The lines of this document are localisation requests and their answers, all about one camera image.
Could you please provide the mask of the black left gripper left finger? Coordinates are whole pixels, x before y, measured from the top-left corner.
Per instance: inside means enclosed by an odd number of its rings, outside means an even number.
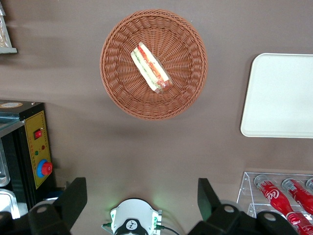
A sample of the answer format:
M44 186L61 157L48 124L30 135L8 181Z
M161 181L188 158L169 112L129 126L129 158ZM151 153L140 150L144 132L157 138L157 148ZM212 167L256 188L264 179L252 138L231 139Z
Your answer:
M86 178L76 178L53 203L40 203L28 213L33 235L69 235L87 204Z

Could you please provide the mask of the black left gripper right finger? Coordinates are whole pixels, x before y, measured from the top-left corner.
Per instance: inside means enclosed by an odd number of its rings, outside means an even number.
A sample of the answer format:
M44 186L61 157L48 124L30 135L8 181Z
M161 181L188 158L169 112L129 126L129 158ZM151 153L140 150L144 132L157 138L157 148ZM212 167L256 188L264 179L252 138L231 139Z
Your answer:
M191 235L255 235L255 219L235 205L222 203L206 178L198 180L198 207L202 220Z

